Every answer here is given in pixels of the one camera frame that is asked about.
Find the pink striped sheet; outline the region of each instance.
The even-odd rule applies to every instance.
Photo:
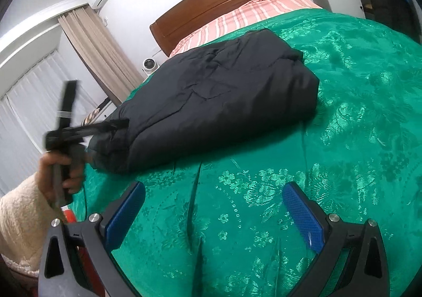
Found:
[[[251,0],[182,39],[170,57],[199,47],[245,26],[300,9],[320,9],[311,0]]]

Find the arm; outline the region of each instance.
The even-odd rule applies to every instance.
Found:
[[[31,271],[39,268],[51,221],[65,219],[61,209],[53,206],[51,165],[55,163],[69,165],[70,159],[57,152],[45,153],[38,172],[0,199],[0,253]],[[79,191],[83,171],[83,166],[71,171],[63,187],[70,193]]]

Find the beige curtain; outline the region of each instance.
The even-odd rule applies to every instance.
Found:
[[[146,74],[141,74],[130,62],[89,6],[61,15],[59,22],[91,73],[120,102],[147,78]]]

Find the red object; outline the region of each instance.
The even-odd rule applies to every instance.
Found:
[[[76,222],[76,216],[72,210],[70,209],[64,210],[63,213],[65,214],[66,220],[68,221],[68,223]],[[79,257],[81,258],[83,269],[87,275],[89,282],[92,285],[92,289],[94,293],[96,293],[100,297],[105,297],[106,291],[104,289],[103,284],[101,283],[100,277],[98,276],[94,268],[94,265],[91,262],[91,259],[89,258],[86,248],[79,247],[78,252],[79,252]]]

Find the person's hand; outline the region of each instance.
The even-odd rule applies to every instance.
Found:
[[[51,165],[70,165],[70,158],[60,152],[51,151],[44,153],[40,159],[39,169],[35,173],[35,182],[40,192],[50,205],[53,205],[56,195],[53,189],[53,170]],[[70,178],[63,182],[63,188],[69,189],[70,194],[78,193],[84,181],[84,165],[70,171]]]

